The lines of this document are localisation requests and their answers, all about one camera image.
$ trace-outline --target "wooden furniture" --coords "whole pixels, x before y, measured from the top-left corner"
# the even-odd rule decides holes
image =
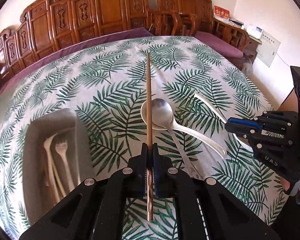
[[[259,44],[262,44],[262,41],[248,35],[248,43],[244,47],[242,52],[250,58],[252,63],[254,62],[254,60],[257,57],[257,54],[258,54],[257,47]]]
[[[239,50],[248,42],[245,30],[220,22],[212,17],[211,0],[158,0],[159,10],[172,9],[181,13],[192,13],[199,19],[199,31],[210,32]]]
[[[20,22],[0,33],[0,87],[43,57],[94,37],[137,27],[155,35],[182,33],[178,13],[149,9],[148,0],[36,0]]]

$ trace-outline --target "screw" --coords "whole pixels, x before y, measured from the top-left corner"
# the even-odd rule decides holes
[[[91,185],[94,184],[94,179],[93,179],[93,178],[85,179],[84,183],[85,183],[85,185],[87,185],[87,186],[91,186]]]
[[[176,174],[176,173],[178,172],[178,169],[172,167],[172,168],[169,168],[169,169],[168,169],[168,172],[169,172],[170,174]]]
[[[123,172],[123,174],[130,174],[130,173],[132,173],[132,169],[131,168],[129,168],[129,167],[127,167],[127,168],[124,168],[123,170],[122,170],[122,172]]]
[[[207,178],[206,183],[209,185],[215,185],[217,181],[214,178]]]

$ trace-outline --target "wooden chopstick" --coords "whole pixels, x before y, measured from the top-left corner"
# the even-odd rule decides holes
[[[152,156],[152,111],[151,111],[151,70],[150,55],[147,54],[147,148]],[[153,221],[153,168],[147,165],[147,220]]]

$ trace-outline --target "leaf pattern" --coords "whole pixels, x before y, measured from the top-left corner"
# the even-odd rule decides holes
[[[0,216],[12,239],[29,227],[22,194],[22,155],[31,121],[73,108],[89,136],[98,180],[126,167],[146,141],[141,104],[146,100],[146,54],[152,93],[171,104],[176,121],[211,137],[227,150],[220,157],[190,135],[176,136],[204,177],[214,176],[267,224],[286,201],[276,174],[253,159],[201,101],[200,93],[227,119],[253,118],[271,110],[261,92],[220,54],[193,37],[144,37],[100,44],[57,59],[25,77],[0,128]],[[153,131],[160,154],[184,169],[167,131]],[[178,239],[173,199],[154,200],[154,221],[146,221],[146,199],[127,199],[124,240]]]

